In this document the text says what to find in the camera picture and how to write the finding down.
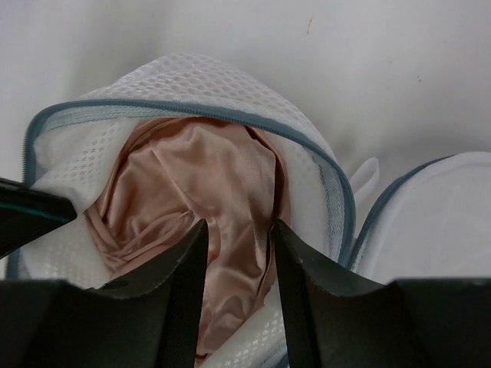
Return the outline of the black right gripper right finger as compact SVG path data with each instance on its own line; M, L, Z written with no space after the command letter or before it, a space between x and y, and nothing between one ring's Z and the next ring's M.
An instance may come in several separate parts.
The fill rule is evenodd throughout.
M488 367L487 278L363 278L272 229L292 367Z

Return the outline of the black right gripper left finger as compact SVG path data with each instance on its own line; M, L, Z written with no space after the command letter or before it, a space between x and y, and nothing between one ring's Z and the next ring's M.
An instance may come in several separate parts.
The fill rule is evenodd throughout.
M197 222L174 246L99 289L1 284L3 367L191 367L208 251Z

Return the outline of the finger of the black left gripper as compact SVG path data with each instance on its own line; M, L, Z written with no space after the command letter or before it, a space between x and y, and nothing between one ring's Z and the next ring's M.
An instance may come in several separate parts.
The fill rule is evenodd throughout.
M77 213L69 199L1 179L1 256L72 222Z

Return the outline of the round white mesh laundry bag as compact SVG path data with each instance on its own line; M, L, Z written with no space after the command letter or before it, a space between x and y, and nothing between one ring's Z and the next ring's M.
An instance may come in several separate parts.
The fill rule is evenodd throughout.
M46 108L1 181L3 367L488 367L490 154L352 177L208 57Z

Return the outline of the pink bra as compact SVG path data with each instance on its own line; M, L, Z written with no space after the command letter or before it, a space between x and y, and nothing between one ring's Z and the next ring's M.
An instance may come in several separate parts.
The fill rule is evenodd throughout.
M207 222L201 364L262 307L276 279L269 234L275 219L291 218L285 161L256 128L208 117L144 120L84 216L113 277Z

